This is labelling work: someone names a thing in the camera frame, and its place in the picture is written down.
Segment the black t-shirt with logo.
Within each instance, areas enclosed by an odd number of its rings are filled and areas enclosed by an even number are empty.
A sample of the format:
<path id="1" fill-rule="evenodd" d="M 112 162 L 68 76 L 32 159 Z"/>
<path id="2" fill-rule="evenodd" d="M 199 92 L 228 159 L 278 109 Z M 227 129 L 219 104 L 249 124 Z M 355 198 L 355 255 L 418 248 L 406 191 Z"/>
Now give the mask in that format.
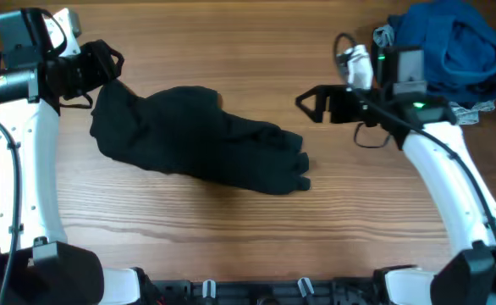
<path id="1" fill-rule="evenodd" d="M 302 136 L 229 114 L 221 102 L 203 86 L 139 97 L 114 80 L 99 92 L 90 134 L 103 155 L 141 169 L 270 195 L 310 189 Z"/>

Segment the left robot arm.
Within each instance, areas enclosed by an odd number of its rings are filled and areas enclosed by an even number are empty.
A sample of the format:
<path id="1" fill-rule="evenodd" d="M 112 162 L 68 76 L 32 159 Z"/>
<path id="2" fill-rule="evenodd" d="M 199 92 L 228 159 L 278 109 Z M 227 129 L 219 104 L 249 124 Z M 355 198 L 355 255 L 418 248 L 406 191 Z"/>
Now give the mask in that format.
<path id="1" fill-rule="evenodd" d="M 56 149 L 62 108 L 116 79 L 123 56 L 79 44 L 77 13 L 0 14 L 0 304 L 139 304 L 133 269 L 102 266 L 68 243 L 58 211 Z"/>

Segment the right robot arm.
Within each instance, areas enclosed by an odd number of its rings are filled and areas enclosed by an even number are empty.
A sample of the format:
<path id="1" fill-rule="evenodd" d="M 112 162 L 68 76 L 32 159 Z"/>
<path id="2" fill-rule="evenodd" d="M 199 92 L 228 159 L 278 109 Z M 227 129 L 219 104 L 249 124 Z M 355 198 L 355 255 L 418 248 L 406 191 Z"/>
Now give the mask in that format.
<path id="1" fill-rule="evenodd" d="M 422 177 L 452 249 L 438 272 L 415 266 L 377 271 L 383 302 L 496 304 L 496 202 L 449 104 L 427 94 L 423 51 L 386 47 L 370 60 L 358 45 L 336 61 L 344 84 L 309 90 L 315 105 L 306 115 L 316 123 L 329 118 L 385 129 Z"/>

